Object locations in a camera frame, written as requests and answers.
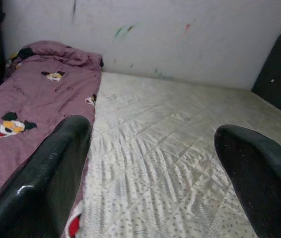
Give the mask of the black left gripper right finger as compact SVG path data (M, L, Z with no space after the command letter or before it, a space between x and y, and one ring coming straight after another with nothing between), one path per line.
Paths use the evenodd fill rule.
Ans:
M281 238L281 146L230 124L216 130L214 146L257 236Z

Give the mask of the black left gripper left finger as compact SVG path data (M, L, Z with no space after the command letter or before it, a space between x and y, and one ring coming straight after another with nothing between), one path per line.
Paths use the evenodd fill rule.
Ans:
M59 238L79 191L92 127L63 119L0 188L0 238Z

